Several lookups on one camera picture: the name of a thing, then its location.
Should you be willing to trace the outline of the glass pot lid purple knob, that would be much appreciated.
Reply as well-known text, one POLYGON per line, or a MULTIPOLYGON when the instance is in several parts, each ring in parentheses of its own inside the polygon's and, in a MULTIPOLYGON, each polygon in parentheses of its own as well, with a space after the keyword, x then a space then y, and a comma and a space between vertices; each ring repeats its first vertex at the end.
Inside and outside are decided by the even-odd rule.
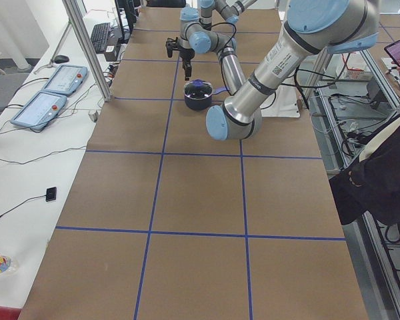
POLYGON ((213 94, 213 86, 202 79, 194 79, 184 84, 184 96, 192 100, 203 100, 213 94))

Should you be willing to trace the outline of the black computer keyboard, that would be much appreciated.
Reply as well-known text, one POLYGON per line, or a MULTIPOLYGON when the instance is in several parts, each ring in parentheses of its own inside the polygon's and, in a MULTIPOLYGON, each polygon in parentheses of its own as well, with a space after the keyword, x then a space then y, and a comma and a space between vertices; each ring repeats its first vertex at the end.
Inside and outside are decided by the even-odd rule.
POLYGON ((91 32, 91 43, 96 53, 104 53, 109 38, 110 23, 98 23, 93 26, 91 32))

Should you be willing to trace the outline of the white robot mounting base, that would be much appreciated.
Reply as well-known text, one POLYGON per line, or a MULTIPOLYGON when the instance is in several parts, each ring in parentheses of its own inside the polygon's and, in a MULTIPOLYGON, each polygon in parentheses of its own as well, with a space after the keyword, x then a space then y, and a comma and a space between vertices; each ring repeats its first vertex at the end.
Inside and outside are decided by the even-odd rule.
POLYGON ((263 117, 300 117, 294 87, 280 86, 260 106, 263 117))

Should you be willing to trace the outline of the teach pendant farther one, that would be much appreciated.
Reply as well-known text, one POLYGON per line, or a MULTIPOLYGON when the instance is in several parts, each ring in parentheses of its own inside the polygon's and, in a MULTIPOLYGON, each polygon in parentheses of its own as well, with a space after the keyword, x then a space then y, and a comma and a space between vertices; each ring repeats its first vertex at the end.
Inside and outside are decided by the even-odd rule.
POLYGON ((56 68, 42 90, 66 97, 78 90, 88 74, 85 66, 62 64, 56 68))

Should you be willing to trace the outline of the black computer mouse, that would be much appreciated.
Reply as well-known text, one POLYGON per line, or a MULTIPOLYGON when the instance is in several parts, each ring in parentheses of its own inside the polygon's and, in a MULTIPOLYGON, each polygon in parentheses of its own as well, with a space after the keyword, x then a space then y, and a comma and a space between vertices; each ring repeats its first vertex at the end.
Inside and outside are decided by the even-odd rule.
POLYGON ((69 62, 69 57, 66 55, 56 55, 53 61, 56 64, 67 63, 69 62))

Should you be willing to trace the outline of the small black square puck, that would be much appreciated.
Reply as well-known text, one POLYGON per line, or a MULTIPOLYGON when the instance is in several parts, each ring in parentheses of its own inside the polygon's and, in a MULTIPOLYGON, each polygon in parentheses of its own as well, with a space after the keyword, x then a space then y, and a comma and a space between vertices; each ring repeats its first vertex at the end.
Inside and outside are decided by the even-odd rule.
POLYGON ((57 198, 57 187, 49 187, 46 190, 45 200, 46 202, 54 201, 57 198))

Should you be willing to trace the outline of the person in black jacket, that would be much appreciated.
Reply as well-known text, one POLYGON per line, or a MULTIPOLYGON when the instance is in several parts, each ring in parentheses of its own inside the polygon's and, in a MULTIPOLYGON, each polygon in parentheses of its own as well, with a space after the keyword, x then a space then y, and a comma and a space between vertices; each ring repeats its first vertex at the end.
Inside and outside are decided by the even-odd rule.
POLYGON ((365 212, 384 225, 400 222, 400 115, 329 184, 342 225, 365 212))

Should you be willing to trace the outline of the red labelled plastic bottle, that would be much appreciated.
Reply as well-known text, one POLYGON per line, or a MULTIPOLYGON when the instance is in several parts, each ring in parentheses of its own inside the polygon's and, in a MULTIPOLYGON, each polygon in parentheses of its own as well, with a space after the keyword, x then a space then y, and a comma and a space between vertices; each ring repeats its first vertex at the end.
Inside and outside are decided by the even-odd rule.
POLYGON ((16 260, 0 254, 0 274, 14 273, 18 268, 16 260))

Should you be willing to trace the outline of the aluminium frame post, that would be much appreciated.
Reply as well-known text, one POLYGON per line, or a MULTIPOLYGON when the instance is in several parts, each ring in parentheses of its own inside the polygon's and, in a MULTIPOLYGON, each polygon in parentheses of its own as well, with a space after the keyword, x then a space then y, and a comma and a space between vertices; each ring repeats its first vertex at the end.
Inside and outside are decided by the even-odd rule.
POLYGON ((75 0, 62 0, 62 2, 67 12, 69 22, 73 26, 76 38, 87 59, 95 83, 99 88, 104 102, 108 102, 111 99, 111 92, 84 24, 81 10, 75 0))

